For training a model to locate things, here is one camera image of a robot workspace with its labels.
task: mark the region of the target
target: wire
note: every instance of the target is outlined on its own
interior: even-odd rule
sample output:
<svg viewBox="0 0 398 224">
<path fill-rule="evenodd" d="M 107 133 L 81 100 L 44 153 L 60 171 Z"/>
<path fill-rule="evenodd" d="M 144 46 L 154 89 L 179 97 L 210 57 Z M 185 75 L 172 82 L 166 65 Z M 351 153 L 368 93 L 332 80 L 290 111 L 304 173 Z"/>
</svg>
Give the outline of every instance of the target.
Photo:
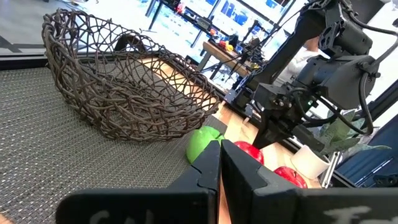
<svg viewBox="0 0 398 224">
<path fill-rule="evenodd" d="M 331 110 L 331 111 L 333 112 L 334 115 L 336 115 L 343 123 L 345 123 L 345 125 L 347 125 L 347 126 L 348 126 L 349 128 L 351 128 L 352 130 L 356 131 L 357 133 L 369 135 L 368 132 L 373 132 L 373 128 L 372 128 L 370 131 L 369 131 L 369 130 L 366 130 L 366 132 L 360 130 L 359 128 L 357 128 L 356 126 L 354 126 L 350 121 L 348 121 L 342 114 L 340 114 L 340 111 L 341 111 L 340 109 L 335 109 L 335 108 L 334 108 L 331 104 L 329 104 L 326 100 L 324 100 L 324 99 L 323 99 L 322 97 L 320 97 L 319 95 L 317 95 L 317 94 L 311 92 L 310 90 L 306 90 L 306 89 L 301 88 L 301 89 L 299 89 L 299 90 L 297 90 L 297 91 L 300 91 L 300 92 L 308 92 L 308 93 L 310 93 L 311 95 L 313 95 L 317 100 L 321 101 L 327 108 L 329 108 L 329 110 Z M 303 107 L 302 107 L 302 105 L 301 105 L 301 103 L 300 103 L 300 101 L 299 101 L 298 96 L 297 96 L 297 95 L 293 95 L 293 97 L 294 97 L 294 100 L 295 100 L 296 104 L 298 105 L 298 108 L 299 108 L 300 112 L 302 113 L 304 119 L 306 119 L 307 121 L 310 121 L 310 120 L 318 120 L 318 121 L 319 121 L 319 119 L 313 119 L 313 118 L 308 117 L 308 116 L 305 114 L 305 112 L 304 112 L 304 109 L 303 109 Z"/>
<path fill-rule="evenodd" d="M 349 10 L 349 17 L 358 26 L 360 26 L 360 27 L 362 27 L 364 29 L 368 29 L 368 30 L 374 31 L 374 32 L 380 32 L 380 33 L 383 33 L 383 34 L 394 35 L 394 36 L 397 37 L 397 39 L 394 42 L 394 44 L 392 46 L 390 46 L 373 63 L 370 64 L 370 67 L 378 66 L 384 59 L 386 59 L 388 56 L 390 56 L 390 54 L 393 53 L 393 51 L 395 51 L 395 49 L 398 47 L 398 32 L 396 32 L 394 30 L 386 30 L 386 29 L 381 29 L 381 28 L 369 26 L 369 25 L 361 22 L 360 20 L 358 20 L 358 18 L 356 18 L 355 13 L 352 11 L 351 8 L 349 8 L 348 10 Z M 365 72 L 363 74 L 363 76 L 361 77 L 360 81 L 359 81 L 359 103 L 360 103 L 360 105 L 362 107 L 362 110 L 363 110 L 363 112 L 365 114 L 367 130 L 366 130 L 365 133 L 363 133 L 362 131 L 359 132 L 359 131 L 355 130 L 359 134 L 365 134 L 365 135 L 372 134 L 373 133 L 373 129 L 374 129 L 372 116 L 371 116 L 371 113 L 369 111 L 368 105 L 366 104 L 365 88 L 366 88 L 366 81 L 368 80 L 368 77 L 369 77 L 369 73 Z"/>
</svg>

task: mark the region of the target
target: wooden table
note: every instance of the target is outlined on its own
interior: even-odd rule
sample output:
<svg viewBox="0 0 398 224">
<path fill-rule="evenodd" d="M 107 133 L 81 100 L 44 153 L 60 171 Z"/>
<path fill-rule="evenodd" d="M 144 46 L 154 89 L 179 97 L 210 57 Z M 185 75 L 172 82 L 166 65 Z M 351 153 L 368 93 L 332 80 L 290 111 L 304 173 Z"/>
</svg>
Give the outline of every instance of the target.
<svg viewBox="0 0 398 224">
<path fill-rule="evenodd" d="M 246 69 L 246 67 L 244 65 L 239 63 L 239 59 L 235 59 L 230 62 L 227 62 L 227 61 L 231 60 L 233 57 L 238 56 L 237 53 L 228 52 L 228 54 L 229 54 L 228 55 L 226 52 L 222 51 L 221 49 L 219 49 L 218 47 L 214 46 L 213 44 L 211 44 L 207 41 L 203 42 L 203 50 L 206 51 L 206 54 L 198 65 L 199 71 L 202 71 L 204 69 L 204 67 L 206 66 L 207 62 L 209 61 L 210 57 L 214 56 L 220 62 L 226 62 L 225 65 L 228 66 L 229 68 L 234 68 L 235 65 L 238 63 L 238 66 L 236 66 L 236 68 L 235 68 L 235 72 L 237 74 L 239 74 L 240 76 L 245 77 L 246 75 L 250 74 L 250 71 L 248 69 Z M 250 67 L 250 63 L 247 61 L 245 62 L 245 65 Z M 216 69 L 213 72 L 213 74 L 210 77 L 210 80 L 212 80 L 214 78 L 215 74 L 218 72 L 218 69 Z"/>
</svg>

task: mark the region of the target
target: red apple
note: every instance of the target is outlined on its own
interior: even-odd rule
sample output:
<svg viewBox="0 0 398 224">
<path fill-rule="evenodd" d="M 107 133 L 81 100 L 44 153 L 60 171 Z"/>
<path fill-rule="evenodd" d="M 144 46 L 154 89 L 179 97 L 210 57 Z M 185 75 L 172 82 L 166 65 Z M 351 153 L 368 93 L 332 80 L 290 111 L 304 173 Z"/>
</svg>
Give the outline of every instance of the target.
<svg viewBox="0 0 398 224">
<path fill-rule="evenodd" d="M 235 142 L 235 145 L 264 165 L 264 155 L 262 155 L 262 152 L 258 148 L 245 141 L 237 141 Z"/>
<path fill-rule="evenodd" d="M 303 177 L 301 177 L 295 170 L 289 167 L 280 167 L 274 171 L 279 176 L 283 177 L 285 180 L 289 181 L 290 183 L 296 185 L 297 187 L 306 189 L 307 184 Z"/>
</svg>

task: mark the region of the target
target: woven basket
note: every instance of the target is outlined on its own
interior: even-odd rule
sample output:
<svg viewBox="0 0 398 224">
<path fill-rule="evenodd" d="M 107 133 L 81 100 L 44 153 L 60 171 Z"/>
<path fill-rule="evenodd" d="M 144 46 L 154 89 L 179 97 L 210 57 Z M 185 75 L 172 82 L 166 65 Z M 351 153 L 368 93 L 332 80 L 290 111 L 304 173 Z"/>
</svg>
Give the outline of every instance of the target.
<svg viewBox="0 0 398 224">
<path fill-rule="evenodd" d="M 183 57 L 112 21 L 59 9 L 44 16 L 42 38 L 66 103 L 108 138 L 180 138 L 218 109 Z"/>
</svg>

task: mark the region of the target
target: woven placemat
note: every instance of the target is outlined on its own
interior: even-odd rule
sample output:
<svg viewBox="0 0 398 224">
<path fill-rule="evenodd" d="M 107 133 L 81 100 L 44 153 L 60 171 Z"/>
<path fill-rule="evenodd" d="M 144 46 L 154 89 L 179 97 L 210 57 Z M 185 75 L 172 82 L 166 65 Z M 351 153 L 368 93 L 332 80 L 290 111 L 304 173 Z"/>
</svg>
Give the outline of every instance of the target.
<svg viewBox="0 0 398 224">
<path fill-rule="evenodd" d="M 0 72 L 0 99 L 0 213 L 14 223 L 54 223 L 59 201 L 76 190 L 167 187 L 189 166 L 191 134 L 106 139 L 63 102 L 46 68 Z M 213 116 L 205 125 L 226 131 Z"/>
</svg>

